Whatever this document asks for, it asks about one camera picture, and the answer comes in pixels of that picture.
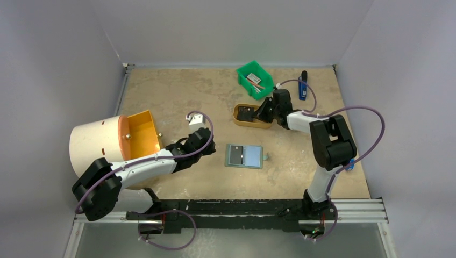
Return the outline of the black credit card stack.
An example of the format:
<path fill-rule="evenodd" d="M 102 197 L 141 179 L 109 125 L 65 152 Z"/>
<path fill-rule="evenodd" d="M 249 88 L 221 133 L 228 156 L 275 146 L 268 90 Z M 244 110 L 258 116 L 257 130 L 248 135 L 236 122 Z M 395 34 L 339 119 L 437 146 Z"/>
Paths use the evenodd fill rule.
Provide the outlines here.
<path fill-rule="evenodd" d="M 238 107 L 238 114 L 236 119 L 238 121 L 253 122 L 255 109 L 248 106 Z"/>

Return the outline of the teal card holder wallet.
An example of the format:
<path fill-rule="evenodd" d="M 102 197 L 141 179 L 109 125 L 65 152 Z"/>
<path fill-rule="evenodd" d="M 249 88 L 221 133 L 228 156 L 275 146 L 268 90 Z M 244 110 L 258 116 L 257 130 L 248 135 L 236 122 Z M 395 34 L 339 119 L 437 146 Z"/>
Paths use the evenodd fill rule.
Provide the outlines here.
<path fill-rule="evenodd" d="M 234 166 L 229 164 L 229 148 L 230 145 L 238 144 L 227 144 L 225 152 L 225 166 L 235 168 L 248 168 L 248 169 L 262 169 L 263 162 L 269 159 L 269 153 L 263 150 L 262 146 L 256 145 L 239 145 L 244 147 L 244 159 L 243 164 Z"/>

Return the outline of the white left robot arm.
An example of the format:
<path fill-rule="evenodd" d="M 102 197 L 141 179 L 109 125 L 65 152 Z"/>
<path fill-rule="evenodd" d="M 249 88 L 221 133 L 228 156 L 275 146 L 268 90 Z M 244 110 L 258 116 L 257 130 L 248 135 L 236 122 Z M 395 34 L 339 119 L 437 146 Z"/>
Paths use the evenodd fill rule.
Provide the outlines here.
<path fill-rule="evenodd" d="M 202 156 L 216 151 L 209 128 L 201 127 L 183 140 L 129 161 L 96 159 L 72 186 L 78 201 L 75 212 L 85 214 L 90 221 L 99 220 L 114 209 L 122 190 L 149 178 L 188 169 Z"/>

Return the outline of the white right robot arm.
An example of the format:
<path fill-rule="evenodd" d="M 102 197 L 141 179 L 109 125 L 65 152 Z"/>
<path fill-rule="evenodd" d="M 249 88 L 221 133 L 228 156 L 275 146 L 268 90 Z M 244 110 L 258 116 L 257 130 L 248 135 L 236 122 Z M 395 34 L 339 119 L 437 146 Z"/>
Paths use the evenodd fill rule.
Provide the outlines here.
<path fill-rule="evenodd" d="M 330 205 L 329 195 L 337 178 L 336 172 L 357 155 L 357 147 L 345 118 L 341 115 L 321 118 L 295 110 L 290 93 L 285 89 L 273 91 L 273 95 L 254 111 L 253 118 L 264 123 L 276 121 L 287 130 L 310 135 L 318 166 L 304 192 L 302 212 L 307 218 L 316 218 Z"/>

